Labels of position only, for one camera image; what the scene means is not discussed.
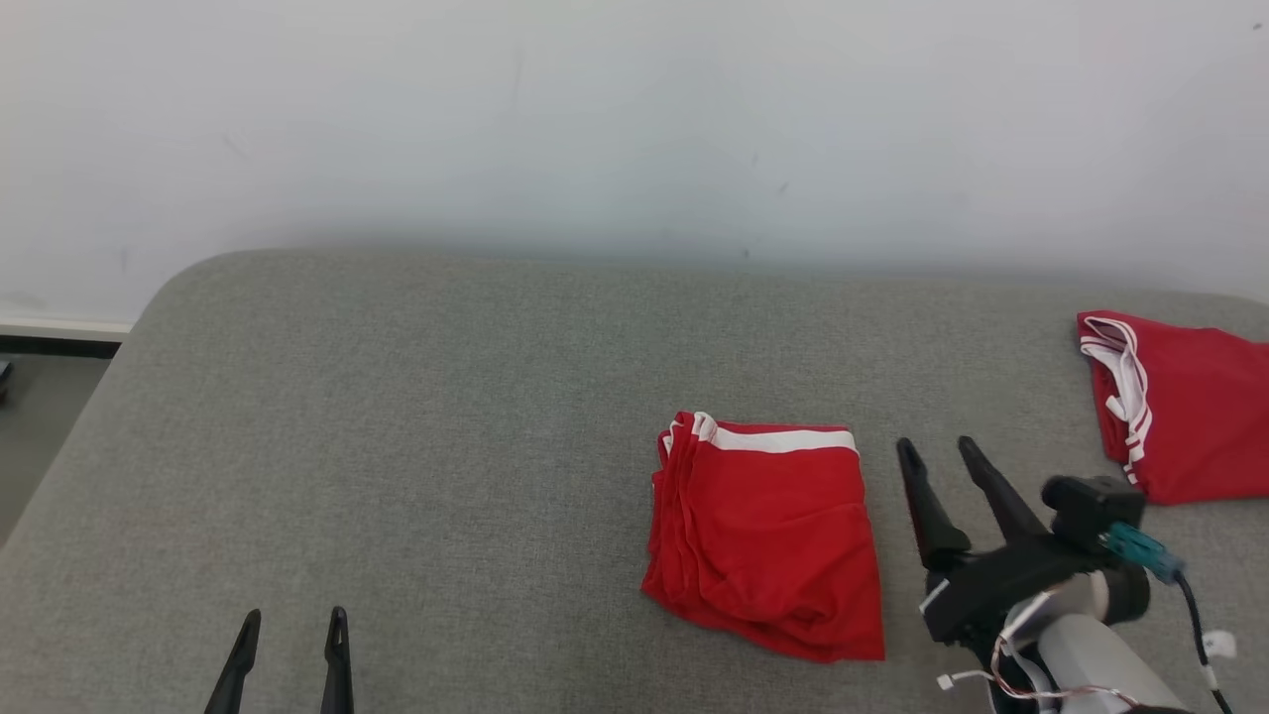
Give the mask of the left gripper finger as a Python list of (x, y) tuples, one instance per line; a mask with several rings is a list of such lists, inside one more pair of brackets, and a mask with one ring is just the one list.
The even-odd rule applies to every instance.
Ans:
[(258, 659), (260, 624), (261, 613), (253, 609), (242, 621), (203, 714), (240, 714), (245, 681)]
[(327, 672), (320, 714), (354, 714), (352, 651), (348, 638), (346, 611), (344, 607), (335, 606), (331, 611), (324, 647)]

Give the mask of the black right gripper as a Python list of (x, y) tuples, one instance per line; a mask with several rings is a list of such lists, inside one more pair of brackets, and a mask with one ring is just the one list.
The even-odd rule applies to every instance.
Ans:
[[(958, 451), (1010, 543), (970, 561), (964, 561), (970, 536), (945, 512), (917, 448), (910, 438), (896, 443), (917, 552), (929, 572), (920, 613), (931, 639), (943, 646), (982, 637), (989, 628), (997, 628), (997, 619), (1015, 604), (1074, 574), (1101, 569), (1100, 555), (1085, 554), (1058, 539), (1025, 539), (1049, 531), (973, 438), (961, 435)], [(1016, 539), (1023, 542), (1011, 543)]]

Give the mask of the red white shorts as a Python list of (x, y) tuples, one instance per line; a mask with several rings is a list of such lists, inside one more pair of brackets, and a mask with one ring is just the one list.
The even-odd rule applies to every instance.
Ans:
[(850, 429), (681, 412), (657, 448), (643, 595), (777, 654), (884, 659), (879, 566)]

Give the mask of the red Bulls 23 jersey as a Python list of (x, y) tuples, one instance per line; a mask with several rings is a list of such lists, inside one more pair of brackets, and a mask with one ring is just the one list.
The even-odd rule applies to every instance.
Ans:
[(1076, 316), (1101, 446), (1152, 505), (1269, 498), (1269, 342)]

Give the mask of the white black skirting board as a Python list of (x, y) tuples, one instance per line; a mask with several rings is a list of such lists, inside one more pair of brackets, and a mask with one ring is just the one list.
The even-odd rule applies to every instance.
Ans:
[(0, 320), (0, 354), (37, 354), (82, 360), (113, 360), (131, 322), (77, 320)]

